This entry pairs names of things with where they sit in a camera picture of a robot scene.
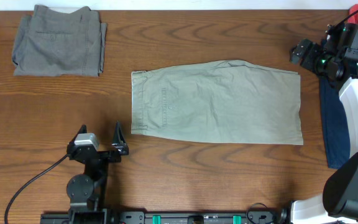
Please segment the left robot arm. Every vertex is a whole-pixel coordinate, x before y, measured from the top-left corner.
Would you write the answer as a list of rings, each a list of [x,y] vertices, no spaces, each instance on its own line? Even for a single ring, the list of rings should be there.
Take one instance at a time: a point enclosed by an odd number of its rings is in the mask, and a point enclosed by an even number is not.
[[[108,180],[108,168],[112,163],[121,162],[121,157],[129,154],[120,122],[114,128],[111,147],[99,150],[99,140],[87,132],[82,125],[76,136],[67,145],[70,160],[85,166],[84,172],[72,177],[67,183],[70,198],[70,223],[119,223],[117,212],[104,207],[104,195]]]

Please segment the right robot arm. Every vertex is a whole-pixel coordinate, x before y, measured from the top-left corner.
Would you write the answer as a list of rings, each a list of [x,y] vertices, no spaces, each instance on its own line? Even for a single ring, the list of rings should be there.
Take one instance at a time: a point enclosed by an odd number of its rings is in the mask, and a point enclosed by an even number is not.
[[[339,90],[350,140],[350,158],[325,183],[323,193],[292,202],[288,223],[358,223],[358,22],[330,25],[326,41],[303,39],[290,61],[332,81]]]

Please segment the khaki beige shorts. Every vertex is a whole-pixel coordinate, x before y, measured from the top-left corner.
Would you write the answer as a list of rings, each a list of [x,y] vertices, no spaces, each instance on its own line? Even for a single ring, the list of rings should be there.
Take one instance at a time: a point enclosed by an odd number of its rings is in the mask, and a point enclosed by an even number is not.
[[[243,60],[134,71],[133,134],[180,141],[303,144],[301,77]]]

